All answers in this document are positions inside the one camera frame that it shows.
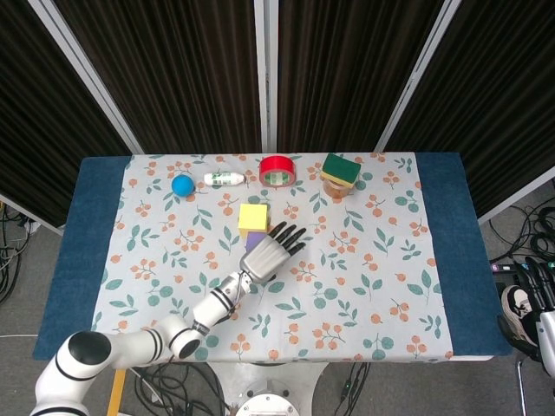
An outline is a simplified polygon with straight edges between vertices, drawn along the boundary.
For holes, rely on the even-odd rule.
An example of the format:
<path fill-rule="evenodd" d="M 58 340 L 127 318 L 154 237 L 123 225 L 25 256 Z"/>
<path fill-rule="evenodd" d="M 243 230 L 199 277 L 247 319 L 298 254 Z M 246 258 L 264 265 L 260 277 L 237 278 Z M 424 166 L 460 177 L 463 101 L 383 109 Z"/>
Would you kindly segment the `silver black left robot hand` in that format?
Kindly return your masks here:
<path fill-rule="evenodd" d="M 239 276 L 248 283 L 270 281 L 278 270 L 302 250 L 306 242 L 301 239 L 306 229 L 282 221 L 276 225 L 239 261 Z"/>

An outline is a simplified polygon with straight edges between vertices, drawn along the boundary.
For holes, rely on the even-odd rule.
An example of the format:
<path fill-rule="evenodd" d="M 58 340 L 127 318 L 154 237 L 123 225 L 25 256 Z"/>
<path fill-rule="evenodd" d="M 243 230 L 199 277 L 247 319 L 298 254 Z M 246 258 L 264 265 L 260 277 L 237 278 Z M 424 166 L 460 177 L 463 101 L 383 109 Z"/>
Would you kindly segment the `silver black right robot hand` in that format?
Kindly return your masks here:
<path fill-rule="evenodd" d="M 526 257 L 515 262 L 518 282 L 500 295 L 498 326 L 506 340 L 554 375 L 554 269 Z"/>

